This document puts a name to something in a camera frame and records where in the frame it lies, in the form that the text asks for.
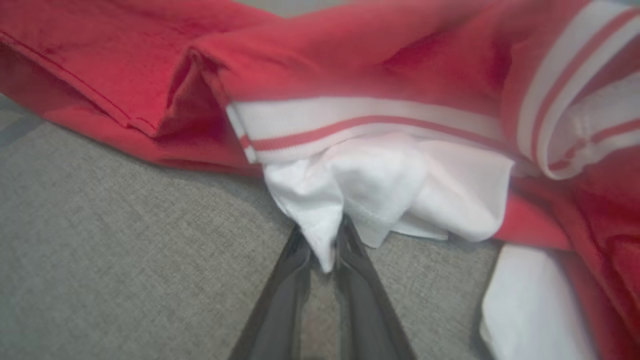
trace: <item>stitching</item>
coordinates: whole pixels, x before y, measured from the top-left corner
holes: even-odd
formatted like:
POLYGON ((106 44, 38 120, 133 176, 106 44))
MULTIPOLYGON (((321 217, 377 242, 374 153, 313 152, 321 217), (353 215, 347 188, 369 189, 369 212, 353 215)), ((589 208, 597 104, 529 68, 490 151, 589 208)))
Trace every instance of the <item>stitching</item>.
POLYGON ((74 77, 76 80, 78 80, 78 82, 82 83, 84 86, 88 87, 91 91, 95 92, 97 95, 99 95, 101 98, 103 98, 105 101, 107 101, 108 103, 110 103, 115 109, 117 109, 118 111, 120 111, 122 113, 122 115, 126 116, 127 119, 131 120, 131 117, 128 116, 128 114, 121 109, 119 106, 117 106, 113 101, 109 100, 106 96, 102 95, 98 90, 94 89, 91 85, 89 85, 88 83, 84 82, 81 78, 79 78, 78 76, 76 76, 74 73, 72 73, 71 71, 65 69, 64 67, 62 67, 60 64, 56 63, 55 61, 51 60, 50 58, 46 57, 45 55, 39 53, 38 51, 36 51, 35 49, 33 49, 32 47, 26 45, 25 43, 21 42, 20 40, 14 38, 13 36, 7 34, 4 31, 0 31, 0 33, 2 35, 4 35, 5 37, 9 38, 15 45, 21 46, 23 48, 25 48, 26 50, 30 51, 31 53, 41 57, 43 60, 49 62, 50 64, 56 66, 57 68, 59 68, 60 70, 62 70, 63 72, 71 75, 72 77, 74 77))
POLYGON ((147 125, 149 125, 150 127, 152 127, 153 129, 156 129, 155 125, 151 124, 147 119, 141 118, 141 117, 136 117, 136 120, 140 120, 145 122, 147 125))

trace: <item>white cloth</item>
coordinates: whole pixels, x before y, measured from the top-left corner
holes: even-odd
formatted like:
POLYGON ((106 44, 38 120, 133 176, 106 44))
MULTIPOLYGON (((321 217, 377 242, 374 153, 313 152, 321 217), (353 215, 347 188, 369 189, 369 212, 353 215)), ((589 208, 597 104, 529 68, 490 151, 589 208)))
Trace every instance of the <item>white cloth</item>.
POLYGON ((491 237, 504 218, 512 166, 494 151, 388 133, 265 165, 264 176, 329 272, 343 212, 371 247, 389 231, 439 240, 449 232, 470 241, 491 237))
POLYGON ((573 289, 545 250, 506 244, 483 300, 495 360, 597 360, 573 289))

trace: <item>red sweatshirt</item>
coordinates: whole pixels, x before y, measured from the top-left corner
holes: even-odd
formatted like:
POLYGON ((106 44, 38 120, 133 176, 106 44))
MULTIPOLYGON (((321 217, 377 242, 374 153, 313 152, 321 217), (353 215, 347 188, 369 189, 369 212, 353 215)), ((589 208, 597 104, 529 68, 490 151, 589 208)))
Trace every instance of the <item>red sweatshirt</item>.
POLYGON ((574 251, 561 257, 603 358, 635 359, 639 33, 637 8, 586 0, 400 0, 293 19, 226 0, 3 0, 0 92, 182 168, 259 174, 397 129, 509 154, 539 174, 512 181, 496 237, 574 251), (427 105, 466 115, 432 119, 427 105))

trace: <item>gray fabric surface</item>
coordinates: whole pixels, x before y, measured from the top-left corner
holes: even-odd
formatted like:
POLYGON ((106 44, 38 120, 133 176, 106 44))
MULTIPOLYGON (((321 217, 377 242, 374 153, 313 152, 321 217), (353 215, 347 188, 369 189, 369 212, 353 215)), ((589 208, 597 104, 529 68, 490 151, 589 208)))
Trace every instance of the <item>gray fabric surface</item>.
MULTIPOLYGON (((259 179, 156 167, 44 123, 0 151, 0 359, 224 359, 291 227, 259 179)), ((497 246, 394 235, 370 251, 421 359, 488 358, 497 246)), ((328 280, 313 277, 305 359, 337 358, 328 280)))

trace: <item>red stripe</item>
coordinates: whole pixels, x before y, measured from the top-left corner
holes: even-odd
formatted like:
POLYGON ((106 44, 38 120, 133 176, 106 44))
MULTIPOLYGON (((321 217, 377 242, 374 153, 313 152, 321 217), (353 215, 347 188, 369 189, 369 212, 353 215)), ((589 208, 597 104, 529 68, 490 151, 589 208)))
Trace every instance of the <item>red stripe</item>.
POLYGON ((629 133, 631 131, 635 131, 640 129, 640 119, 631 120, 630 122, 626 122, 624 124, 620 124, 618 126, 613 126, 608 129, 601 130, 595 133, 591 137, 591 141, 594 143, 599 143, 603 140, 606 140, 610 137, 620 135, 623 133, 629 133))
POLYGON ((608 23, 604 28, 602 28, 589 42, 573 57, 571 62, 567 65, 563 73, 558 77, 556 83, 551 88, 547 96, 545 96, 542 104, 540 105, 540 110, 538 111, 538 115, 536 116, 536 121, 533 125, 533 137, 531 143, 531 155, 533 157, 533 162, 540 164, 538 161, 538 139, 540 137, 540 129, 542 128, 542 122, 544 118, 547 116, 549 108, 555 102, 558 94, 565 85, 571 80, 573 75, 580 69, 582 64, 593 55, 593 53, 609 38, 611 35, 624 25, 626 25, 629 21, 631 21, 635 16, 640 14, 640 10, 637 8, 629 9, 618 16, 616 16, 610 23, 608 23))
MULTIPOLYGON (((595 133, 589 140, 592 143, 599 143, 608 138, 612 138, 614 136, 618 136, 624 133, 630 133, 631 131, 640 129, 640 119, 631 120, 624 124, 620 124, 617 126, 612 126, 608 129, 601 130, 595 133)), ((567 150, 564 154, 564 158, 559 160, 551 165, 549 165, 549 170, 558 171, 564 168, 569 167, 571 165, 571 159, 575 156, 575 153, 581 150, 586 146, 586 141, 584 139, 579 139, 572 147, 567 150)))
POLYGON ((246 149, 249 146, 251 146, 251 142, 249 142, 249 138, 247 137, 246 134, 244 134, 243 136, 240 136, 240 139, 238 140, 240 141, 240 145, 242 145, 243 149, 246 149))
POLYGON ((302 145, 304 143, 310 143, 318 141, 322 138, 326 138, 332 134, 338 133, 343 130, 350 129, 356 126, 362 126, 367 124, 397 124, 420 127, 423 129, 435 130, 448 135, 457 136, 458 138, 464 138, 473 142, 480 143, 482 145, 491 147, 493 149, 508 151, 505 144, 500 141, 487 138, 485 136, 472 133, 470 131, 464 131, 456 129, 454 127, 444 126, 440 124, 434 124, 432 122, 424 122, 422 120, 408 119, 404 117, 389 117, 389 116, 368 116, 357 117, 354 119, 343 120, 341 122, 331 124, 329 126, 321 127, 319 129, 307 131, 305 133, 281 136, 279 138, 270 138, 262 140, 253 140, 253 148, 257 151, 270 151, 284 149, 286 147, 293 147, 302 145))

